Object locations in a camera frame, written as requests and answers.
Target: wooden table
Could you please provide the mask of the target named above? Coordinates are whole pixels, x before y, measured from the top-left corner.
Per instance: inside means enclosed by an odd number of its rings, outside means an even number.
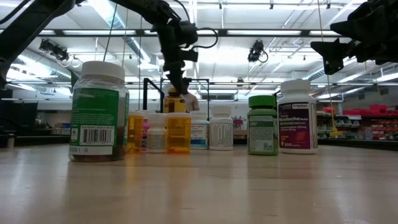
[[[68,146],[0,151],[0,223],[387,224],[398,220],[398,154],[197,151],[79,164]]]

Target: plastic bottle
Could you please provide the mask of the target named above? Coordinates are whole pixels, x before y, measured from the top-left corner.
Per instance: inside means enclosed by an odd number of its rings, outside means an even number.
[[[191,145],[192,115],[188,113],[169,113],[167,122],[167,152],[189,153]]]
[[[216,105],[211,108],[210,150],[233,150],[232,109],[228,105]]]
[[[166,152],[166,134],[165,114],[148,114],[149,130],[147,133],[147,152],[165,153]]]
[[[191,111],[191,149],[209,149],[209,125],[207,113]]]
[[[284,153],[317,152],[317,101],[309,95],[310,90],[308,80],[290,80],[280,86],[279,149]]]
[[[145,114],[138,111],[129,113],[129,124],[127,131],[127,153],[141,153],[142,132],[144,131]]]
[[[147,150],[147,132],[149,129],[149,123],[148,123],[148,116],[152,113],[156,113],[155,111],[149,111],[149,110],[142,110],[139,111],[144,113],[144,129],[142,130],[142,146],[141,146],[141,152],[146,152]]]
[[[128,117],[129,91],[124,86],[124,69],[108,62],[85,62],[73,88],[70,159],[124,159]]]
[[[248,112],[248,153],[278,155],[278,126],[274,96],[251,96]]]
[[[164,100],[164,113],[185,113],[185,99],[174,87]]]

